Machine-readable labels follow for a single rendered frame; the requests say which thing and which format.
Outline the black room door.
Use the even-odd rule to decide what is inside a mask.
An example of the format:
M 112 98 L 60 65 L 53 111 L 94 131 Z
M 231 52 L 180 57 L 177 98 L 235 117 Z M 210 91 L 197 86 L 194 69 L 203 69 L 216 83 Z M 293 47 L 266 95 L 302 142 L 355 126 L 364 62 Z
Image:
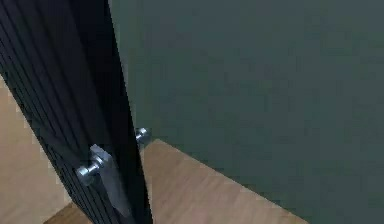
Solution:
M 92 224 L 153 224 L 108 0 L 0 0 L 0 72 L 72 201 Z M 76 170 L 98 145 L 131 209 Z

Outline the silver door knob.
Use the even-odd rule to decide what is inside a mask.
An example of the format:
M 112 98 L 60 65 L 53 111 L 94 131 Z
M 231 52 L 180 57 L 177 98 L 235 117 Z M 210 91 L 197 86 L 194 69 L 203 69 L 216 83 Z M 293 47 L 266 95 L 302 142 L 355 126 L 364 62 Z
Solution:
M 136 141 L 139 144 L 147 144 L 150 141 L 151 133 L 146 128 L 137 128 L 135 131 Z
M 131 209 L 113 157 L 96 144 L 90 147 L 90 152 L 90 164 L 76 170 L 79 180 L 83 185 L 90 186 L 99 176 L 112 206 L 123 217 L 129 217 Z

